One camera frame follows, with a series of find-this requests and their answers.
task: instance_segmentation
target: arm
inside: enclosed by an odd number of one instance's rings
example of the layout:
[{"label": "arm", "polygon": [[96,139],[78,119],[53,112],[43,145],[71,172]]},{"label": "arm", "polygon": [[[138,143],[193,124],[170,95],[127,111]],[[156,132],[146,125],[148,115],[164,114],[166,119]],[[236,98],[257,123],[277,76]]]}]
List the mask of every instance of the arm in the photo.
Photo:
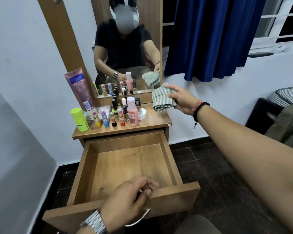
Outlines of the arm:
[{"label": "arm", "polygon": [[[176,93],[177,109],[193,114],[198,101],[187,90]],[[204,105],[197,113],[203,129],[258,196],[293,231],[293,149],[261,135]]]},{"label": "arm", "polygon": [[[158,183],[148,176],[134,177],[117,187],[99,211],[107,232],[112,233],[133,220],[149,199],[152,190],[157,187]],[[136,200],[140,189],[144,191]],[[91,227],[86,226],[80,228],[77,234],[95,234],[95,232]]]},{"label": "arm", "polygon": [[143,48],[155,66],[154,72],[158,72],[160,70],[160,51],[156,48],[152,40],[145,41]]},{"label": "arm", "polygon": [[[101,71],[103,74],[113,77],[115,70],[110,68],[107,64],[105,64],[105,56],[106,56],[106,49],[104,47],[96,45],[94,48],[94,64],[96,68]],[[126,83],[126,75],[119,73],[117,78],[118,81],[123,81]]]}]

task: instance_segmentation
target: pink bottle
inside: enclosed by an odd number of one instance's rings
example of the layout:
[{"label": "pink bottle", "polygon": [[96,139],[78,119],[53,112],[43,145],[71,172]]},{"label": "pink bottle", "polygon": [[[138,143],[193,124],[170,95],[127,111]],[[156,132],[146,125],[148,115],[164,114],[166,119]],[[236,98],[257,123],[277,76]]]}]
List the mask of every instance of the pink bottle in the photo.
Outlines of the pink bottle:
[{"label": "pink bottle", "polygon": [[131,72],[126,72],[126,85],[128,94],[130,94],[130,90],[133,88],[133,79],[131,78]]},{"label": "pink bottle", "polygon": [[127,104],[128,104],[128,114],[130,123],[132,126],[138,125],[138,109],[136,108],[135,98],[134,97],[128,97],[127,98]]}]

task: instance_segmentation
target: wristwatch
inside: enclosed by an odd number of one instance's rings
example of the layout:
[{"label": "wristwatch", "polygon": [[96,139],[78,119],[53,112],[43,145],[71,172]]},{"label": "wristwatch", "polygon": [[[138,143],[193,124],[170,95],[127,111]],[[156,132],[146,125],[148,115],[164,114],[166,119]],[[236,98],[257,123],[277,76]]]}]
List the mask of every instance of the wristwatch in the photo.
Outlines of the wristwatch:
[{"label": "wristwatch", "polygon": [[116,78],[118,76],[118,73],[119,72],[115,71],[114,74],[113,74],[113,77]]},{"label": "wristwatch", "polygon": [[93,214],[89,216],[84,222],[80,224],[80,226],[85,227],[85,226],[91,227],[96,234],[106,234],[107,230],[104,225],[104,222],[99,214],[99,212],[96,210],[94,211]]}]

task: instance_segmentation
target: wooden drawer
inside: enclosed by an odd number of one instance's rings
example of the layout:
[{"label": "wooden drawer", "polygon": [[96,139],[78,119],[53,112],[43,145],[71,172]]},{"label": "wooden drawer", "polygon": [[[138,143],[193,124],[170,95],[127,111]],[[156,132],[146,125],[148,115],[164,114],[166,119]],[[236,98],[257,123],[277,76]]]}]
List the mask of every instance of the wooden drawer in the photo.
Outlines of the wooden drawer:
[{"label": "wooden drawer", "polygon": [[138,175],[159,183],[145,218],[190,210],[199,193],[198,182],[183,184],[163,130],[89,140],[67,206],[46,211],[43,220],[73,234],[118,185]]}]

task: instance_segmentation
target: drawer handle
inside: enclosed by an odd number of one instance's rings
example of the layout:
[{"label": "drawer handle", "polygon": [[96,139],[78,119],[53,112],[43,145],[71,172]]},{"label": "drawer handle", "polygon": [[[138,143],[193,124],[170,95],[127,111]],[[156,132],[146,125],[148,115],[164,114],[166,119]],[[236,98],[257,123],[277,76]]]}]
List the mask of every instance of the drawer handle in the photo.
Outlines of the drawer handle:
[{"label": "drawer handle", "polygon": [[132,224],[128,224],[128,225],[125,225],[125,227],[132,227],[136,224],[138,224],[142,219],[144,219],[144,217],[151,211],[151,209],[149,208],[145,213],[144,215],[136,222],[132,223]]}]

